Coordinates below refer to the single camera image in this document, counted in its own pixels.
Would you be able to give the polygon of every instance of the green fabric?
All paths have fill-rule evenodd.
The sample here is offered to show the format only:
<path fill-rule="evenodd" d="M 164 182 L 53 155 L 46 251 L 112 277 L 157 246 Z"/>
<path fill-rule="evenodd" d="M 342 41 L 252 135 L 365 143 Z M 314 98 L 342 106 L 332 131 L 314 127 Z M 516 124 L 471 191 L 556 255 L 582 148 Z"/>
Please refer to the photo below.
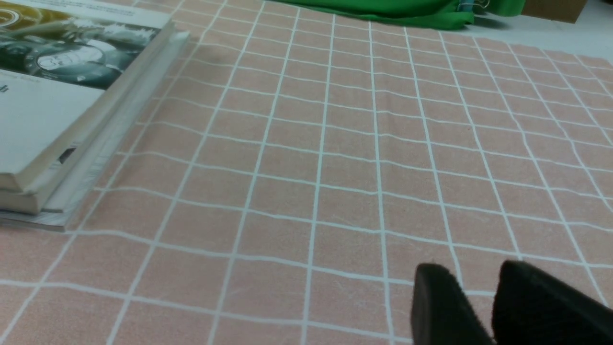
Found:
<path fill-rule="evenodd" d="M 275 0 L 312 10 L 385 24 L 441 30 L 474 22 L 472 12 L 458 12 L 460 0 Z"/>

